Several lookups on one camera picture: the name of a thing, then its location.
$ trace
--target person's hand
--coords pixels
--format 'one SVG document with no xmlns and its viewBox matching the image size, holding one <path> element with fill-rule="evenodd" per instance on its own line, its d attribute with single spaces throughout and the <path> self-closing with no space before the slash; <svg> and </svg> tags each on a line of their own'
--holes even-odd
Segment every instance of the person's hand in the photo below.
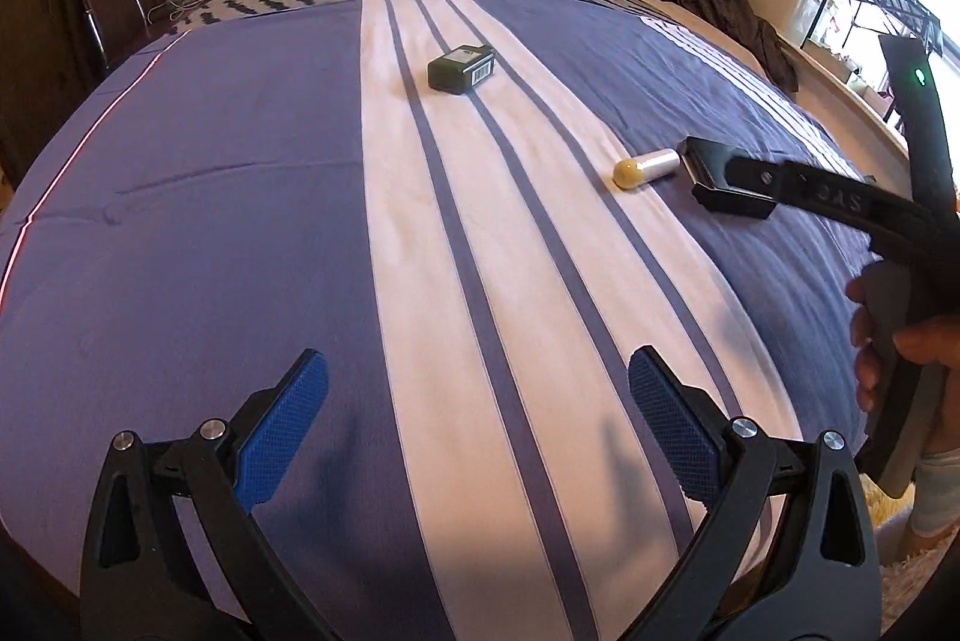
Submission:
<svg viewBox="0 0 960 641">
<path fill-rule="evenodd" d="M 856 374 L 856 401 L 861 411 L 867 414 L 875 406 L 877 384 L 880 382 L 880 357 L 871 346 L 874 325 L 866 307 L 863 283 L 854 278 L 847 284 L 847 296 L 858 307 L 850 322 L 850 341 L 860 349 L 853 364 Z M 944 399 L 936 423 L 926 441 L 927 454 L 960 449 L 960 316 L 937 316 L 920 324 L 914 324 L 894 335 L 894 345 L 899 354 L 911 363 L 926 364 L 939 361 L 949 368 Z"/>
</svg>

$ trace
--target green box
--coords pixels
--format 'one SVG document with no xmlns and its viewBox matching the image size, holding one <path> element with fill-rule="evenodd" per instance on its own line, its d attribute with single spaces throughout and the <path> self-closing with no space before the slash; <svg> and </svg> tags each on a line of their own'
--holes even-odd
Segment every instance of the green box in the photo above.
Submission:
<svg viewBox="0 0 960 641">
<path fill-rule="evenodd" d="M 495 61 L 490 45 L 461 45 L 427 64 L 427 83 L 435 91 L 466 93 L 491 76 Z"/>
</svg>

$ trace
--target small box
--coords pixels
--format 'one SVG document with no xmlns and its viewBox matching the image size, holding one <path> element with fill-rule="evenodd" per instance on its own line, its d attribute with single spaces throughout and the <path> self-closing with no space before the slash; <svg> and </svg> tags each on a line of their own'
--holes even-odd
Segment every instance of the small box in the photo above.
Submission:
<svg viewBox="0 0 960 641">
<path fill-rule="evenodd" d="M 461 45 L 427 64 L 427 83 L 434 91 L 466 93 L 491 76 L 495 60 L 490 45 Z"/>
<path fill-rule="evenodd" d="M 743 148 L 688 137 L 680 144 L 679 153 L 693 180 L 693 196 L 708 211 L 766 218 L 776 208 L 775 200 L 727 183 L 728 161 L 735 155 L 750 155 Z"/>
</svg>

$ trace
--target screw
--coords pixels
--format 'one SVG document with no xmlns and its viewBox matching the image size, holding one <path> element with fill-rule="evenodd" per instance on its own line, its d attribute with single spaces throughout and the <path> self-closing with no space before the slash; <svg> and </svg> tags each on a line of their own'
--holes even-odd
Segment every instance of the screw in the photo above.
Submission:
<svg viewBox="0 0 960 641">
<path fill-rule="evenodd" d="M 200 437 L 203 440 L 216 440 L 227 431 L 227 425 L 220 419 L 208 419 L 200 425 Z"/>
<path fill-rule="evenodd" d="M 133 433 L 129 430 L 123 430 L 122 433 L 114 435 L 113 447 L 117 449 L 118 452 L 126 452 L 131 446 L 133 446 Z"/>
<path fill-rule="evenodd" d="M 824 444 L 827 444 L 827 449 L 832 449 L 834 452 L 839 452 L 844 446 L 846 446 L 846 441 L 843 440 L 843 435 L 840 433 L 834 433 L 833 430 L 827 430 L 824 433 Z"/>
<path fill-rule="evenodd" d="M 757 423 L 752 419 L 742 416 L 739 419 L 733 419 L 731 422 L 733 431 L 741 438 L 753 438 L 757 434 Z"/>
</svg>

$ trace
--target blue gripper pad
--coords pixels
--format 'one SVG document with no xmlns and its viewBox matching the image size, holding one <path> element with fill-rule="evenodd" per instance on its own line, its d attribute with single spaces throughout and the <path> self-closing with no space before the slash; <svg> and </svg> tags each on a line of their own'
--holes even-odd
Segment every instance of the blue gripper pad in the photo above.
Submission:
<svg viewBox="0 0 960 641">
<path fill-rule="evenodd" d="M 248 513 L 277 491 L 328 394 L 330 382 L 323 354 L 312 352 L 301 357 L 294 373 L 237 454 L 233 488 Z"/>
<path fill-rule="evenodd" d="M 630 357 L 628 379 L 630 395 L 664 450 L 683 494 L 710 510 L 722 488 L 720 453 L 683 399 L 683 385 L 650 346 Z"/>
</svg>

